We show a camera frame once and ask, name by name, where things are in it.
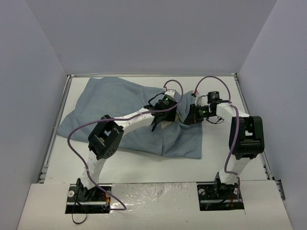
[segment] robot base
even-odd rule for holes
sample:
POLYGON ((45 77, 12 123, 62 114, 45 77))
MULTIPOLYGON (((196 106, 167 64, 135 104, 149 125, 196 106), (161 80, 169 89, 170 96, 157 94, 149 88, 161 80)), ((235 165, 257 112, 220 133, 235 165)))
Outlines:
POLYGON ((214 190, 214 182, 197 183, 197 190, 200 211, 244 209, 243 203, 237 200, 233 191, 223 197, 218 197, 214 190))
MULTIPOLYGON (((105 190, 111 191, 111 186, 102 185, 105 190)), ((77 197, 78 187, 75 184, 71 184, 68 191, 66 211, 65 214, 94 214, 94 213, 109 213, 110 197, 102 191, 97 189, 95 195, 90 201, 81 201, 77 197)))

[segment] folded cloth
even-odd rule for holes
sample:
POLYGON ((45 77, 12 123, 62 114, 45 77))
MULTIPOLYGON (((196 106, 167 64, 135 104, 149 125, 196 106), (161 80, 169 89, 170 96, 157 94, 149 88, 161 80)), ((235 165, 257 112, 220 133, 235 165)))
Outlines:
MULTIPOLYGON (((138 111, 148 104, 148 100, 163 92, 163 89, 141 86, 117 77, 102 79, 90 78, 75 109, 69 113, 57 129, 57 134, 68 137, 76 127, 108 114, 119 117, 138 111)), ((163 96, 158 96, 155 104, 163 96)), ((177 106, 177 113, 184 121, 189 113, 189 105, 194 103, 191 92, 184 94, 177 106)), ((71 139, 87 142, 87 138, 96 124, 76 131, 71 139)), ((154 132, 151 126, 136 129, 123 136, 119 147, 151 152, 164 157, 201 158, 202 128, 201 124, 192 126, 176 121, 164 128, 158 124, 154 132)))

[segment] gray wall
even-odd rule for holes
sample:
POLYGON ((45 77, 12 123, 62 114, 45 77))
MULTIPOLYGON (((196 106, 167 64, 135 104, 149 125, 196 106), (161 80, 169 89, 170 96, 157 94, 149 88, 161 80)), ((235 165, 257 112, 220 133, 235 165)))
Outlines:
POLYGON ((66 78, 24 0, 1 0, 0 31, 0 229, 14 230, 37 182, 66 78))
POLYGON ((276 0, 27 0, 66 73, 238 72, 276 0))
POLYGON ((263 118, 269 164, 282 180, 291 223, 306 229, 307 1, 277 1, 239 82, 250 111, 263 118))

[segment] blue cloth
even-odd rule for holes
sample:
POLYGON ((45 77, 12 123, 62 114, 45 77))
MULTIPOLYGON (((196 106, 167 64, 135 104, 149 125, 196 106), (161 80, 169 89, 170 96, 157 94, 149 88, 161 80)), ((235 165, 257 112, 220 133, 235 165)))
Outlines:
MULTIPOLYGON (((119 117, 136 112, 162 91, 159 88, 141 86, 116 77, 91 78, 75 109, 58 127, 57 134, 67 137, 74 128, 98 120, 106 114, 110 117, 119 117)), ((155 104, 162 97, 158 96, 151 103, 155 104)), ((175 99, 178 101, 179 98, 180 95, 176 93, 175 99)), ((187 117, 189 105, 192 103, 194 98, 191 97, 191 92, 184 94, 177 107, 181 121, 187 117)), ((78 130, 71 139, 87 142, 87 137, 94 127, 95 124, 78 130)), ((119 147, 151 152, 164 157, 201 158, 201 124, 187 126, 178 121, 163 129, 159 123, 154 132, 151 129, 151 126, 146 126, 126 134, 119 147)))

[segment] gray fabric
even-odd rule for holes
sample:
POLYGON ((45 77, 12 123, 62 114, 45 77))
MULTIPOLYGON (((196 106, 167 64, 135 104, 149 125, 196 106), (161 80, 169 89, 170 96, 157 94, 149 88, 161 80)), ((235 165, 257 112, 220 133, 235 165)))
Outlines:
MULTIPOLYGON (((144 87, 121 78, 91 78, 75 109, 58 127, 57 134, 67 137, 74 128, 98 120, 106 114, 110 117, 119 117, 136 112, 148 104, 150 98, 162 91, 163 89, 144 87)), ((161 98, 162 95, 158 96, 152 104, 161 98)), ((178 100, 180 95, 177 93, 175 98, 178 100)), ((194 98, 191 97, 191 92, 184 94, 177 107, 181 121, 187 117, 189 105, 192 103, 194 98)), ((94 126, 95 124, 78 130, 71 139, 87 142, 94 126)), ((122 138, 119 147, 151 152, 164 157, 201 158, 201 124, 187 126, 181 122, 173 122, 163 129, 161 124, 158 124, 154 132, 151 129, 151 126, 146 126, 128 133, 122 138)))

